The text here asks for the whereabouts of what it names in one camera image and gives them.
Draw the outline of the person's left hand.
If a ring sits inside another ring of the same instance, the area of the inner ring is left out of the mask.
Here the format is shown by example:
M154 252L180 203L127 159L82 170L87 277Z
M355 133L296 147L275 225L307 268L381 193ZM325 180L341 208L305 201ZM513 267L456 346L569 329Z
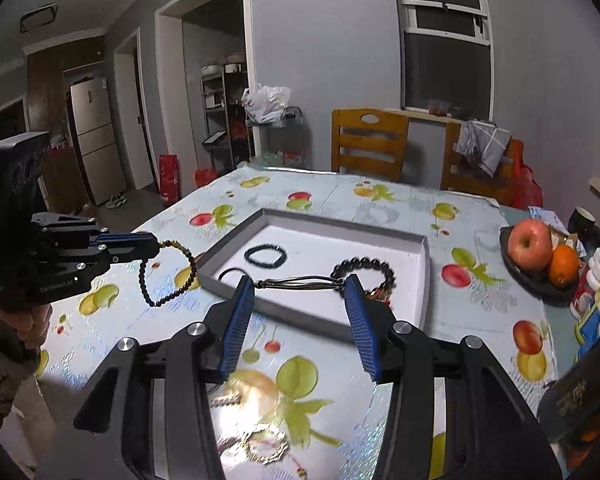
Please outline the person's left hand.
M8 313L0 308L0 329L12 328L27 349L37 349L46 341L52 313L53 308L50 304L15 313Z

